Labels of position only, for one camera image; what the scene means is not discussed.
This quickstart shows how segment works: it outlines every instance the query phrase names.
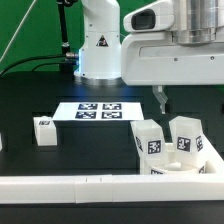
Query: black table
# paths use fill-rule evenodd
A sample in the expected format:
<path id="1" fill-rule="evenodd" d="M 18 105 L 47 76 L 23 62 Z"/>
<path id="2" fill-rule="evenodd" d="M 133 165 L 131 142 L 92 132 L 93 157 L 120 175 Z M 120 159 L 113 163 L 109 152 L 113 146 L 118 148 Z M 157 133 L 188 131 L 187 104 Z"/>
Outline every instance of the black table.
<path id="1" fill-rule="evenodd" d="M 167 142 L 171 141 L 171 119 L 178 115 L 198 118 L 205 135 L 222 155 L 224 94 L 213 86 L 172 86 L 165 91 L 170 113 L 162 115 L 151 87 L 91 87 L 56 72 L 7 74 L 0 80 L 0 132 L 4 145 L 0 152 L 1 176 L 138 173 L 138 156 L 133 148 L 123 164 L 114 160 L 105 168 L 107 164 L 102 165 L 99 160 L 91 169 L 91 159 L 88 166 L 80 160 L 88 154 L 79 157 L 79 145 L 71 144 L 69 139 L 62 137 L 57 147 L 38 147 L 33 117 L 53 116 L 60 102 L 140 102 L 144 118 L 154 119 L 162 126 Z M 132 147 L 131 129 L 126 128 L 127 145 Z M 222 201 L 0 205 L 0 223 L 222 223 L 223 211 Z"/>

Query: green background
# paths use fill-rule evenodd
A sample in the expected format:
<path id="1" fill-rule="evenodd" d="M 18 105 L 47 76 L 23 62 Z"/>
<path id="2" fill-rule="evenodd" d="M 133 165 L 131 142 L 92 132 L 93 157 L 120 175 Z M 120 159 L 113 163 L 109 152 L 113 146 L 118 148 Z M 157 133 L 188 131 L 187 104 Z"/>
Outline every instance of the green background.
<path id="1" fill-rule="evenodd" d="M 2 56 L 12 35 L 21 22 L 33 0 L 0 1 L 0 56 Z M 127 33 L 123 29 L 123 18 L 129 12 L 151 3 L 152 0 L 118 0 L 121 8 L 121 42 Z M 83 44 L 83 14 L 79 0 L 70 8 L 65 8 L 68 37 L 72 51 L 77 52 Z M 21 28 L 0 70 L 23 58 L 61 53 L 61 36 L 56 0 L 38 0 Z M 40 62 L 20 65 L 15 70 L 30 70 Z M 57 66 L 43 67 L 41 70 L 57 70 Z"/>

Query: black tabletop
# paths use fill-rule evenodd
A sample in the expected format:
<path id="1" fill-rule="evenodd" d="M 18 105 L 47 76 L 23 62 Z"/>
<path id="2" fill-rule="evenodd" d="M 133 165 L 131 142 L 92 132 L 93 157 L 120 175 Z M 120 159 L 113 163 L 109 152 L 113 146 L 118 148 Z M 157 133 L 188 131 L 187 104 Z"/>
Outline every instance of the black tabletop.
<path id="1" fill-rule="evenodd" d="M 171 141 L 171 119 L 178 115 L 198 118 L 205 135 L 222 154 L 224 94 L 214 86 L 170 86 L 165 92 L 170 111 L 163 115 L 150 86 L 86 86 L 56 72 L 7 74 L 0 80 L 1 176 L 138 173 L 129 122 L 116 124 L 110 133 L 110 123 L 99 126 L 104 134 L 100 139 L 97 124 L 92 129 L 86 124 L 82 127 L 82 123 L 67 128 L 65 125 L 59 129 L 58 146 L 38 146 L 33 117 L 53 116 L 60 102 L 140 102 L 144 118 L 154 119 L 162 126 L 167 142 Z M 108 144 L 113 139 L 107 137 L 107 131 L 116 137 L 114 144 Z M 79 142 L 80 136 L 85 140 Z M 96 156 L 93 142 L 110 147 L 104 154 L 103 148 L 98 147 Z M 0 223 L 222 223 L 223 209 L 222 201 L 1 205 Z"/>

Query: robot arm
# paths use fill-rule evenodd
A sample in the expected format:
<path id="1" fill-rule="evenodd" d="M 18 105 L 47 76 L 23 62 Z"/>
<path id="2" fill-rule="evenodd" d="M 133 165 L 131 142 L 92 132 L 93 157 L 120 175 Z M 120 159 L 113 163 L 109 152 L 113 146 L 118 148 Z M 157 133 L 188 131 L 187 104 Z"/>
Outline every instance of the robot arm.
<path id="1" fill-rule="evenodd" d="M 82 0 L 85 42 L 75 80 L 114 85 L 120 74 L 120 7 L 116 0 Z"/>
<path id="2" fill-rule="evenodd" d="M 158 0 L 124 19 L 128 85 L 150 85 L 165 113 L 165 85 L 224 84 L 224 1 Z"/>
<path id="3" fill-rule="evenodd" d="M 140 8 L 124 18 L 127 32 L 148 32 L 169 29 L 174 23 L 172 0 L 160 0 Z"/>

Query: white box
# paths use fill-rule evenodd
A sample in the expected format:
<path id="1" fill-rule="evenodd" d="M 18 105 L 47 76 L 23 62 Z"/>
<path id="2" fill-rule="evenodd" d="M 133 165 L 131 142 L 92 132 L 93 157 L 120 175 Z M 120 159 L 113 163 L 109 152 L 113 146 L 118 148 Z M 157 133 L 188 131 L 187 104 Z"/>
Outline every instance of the white box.
<path id="1" fill-rule="evenodd" d="M 224 162 L 205 138 L 206 174 L 113 176 L 113 201 L 224 200 Z"/>
<path id="2" fill-rule="evenodd" d="M 201 121 L 176 117 L 169 122 L 177 162 L 202 167 L 207 161 Z"/>
<path id="3" fill-rule="evenodd" d="M 148 166 L 168 163 L 163 130 L 153 120 L 132 121 L 132 132 L 140 159 Z"/>
<path id="4" fill-rule="evenodd" d="M 0 177 L 0 204 L 75 203 L 77 177 Z"/>
<path id="5" fill-rule="evenodd" d="M 57 131 L 51 117 L 34 117 L 34 131 L 39 146 L 57 145 Z"/>

